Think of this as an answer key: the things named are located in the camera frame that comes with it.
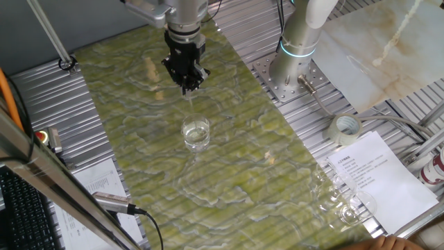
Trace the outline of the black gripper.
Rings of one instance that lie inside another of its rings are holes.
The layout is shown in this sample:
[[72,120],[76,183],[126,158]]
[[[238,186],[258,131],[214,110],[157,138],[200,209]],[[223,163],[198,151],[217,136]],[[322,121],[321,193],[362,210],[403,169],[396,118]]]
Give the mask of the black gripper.
[[210,75],[208,69],[200,65],[200,57],[205,53],[205,36],[180,41],[171,31],[164,32],[164,40],[169,48],[169,55],[162,61],[173,81],[180,86],[182,95],[193,92]]

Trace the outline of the person's bare hand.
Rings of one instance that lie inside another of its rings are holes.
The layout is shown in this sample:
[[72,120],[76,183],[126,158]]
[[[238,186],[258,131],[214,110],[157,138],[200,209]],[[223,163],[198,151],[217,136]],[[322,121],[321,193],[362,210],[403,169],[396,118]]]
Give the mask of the person's bare hand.
[[341,248],[341,250],[424,250],[419,245],[394,235],[379,236]]

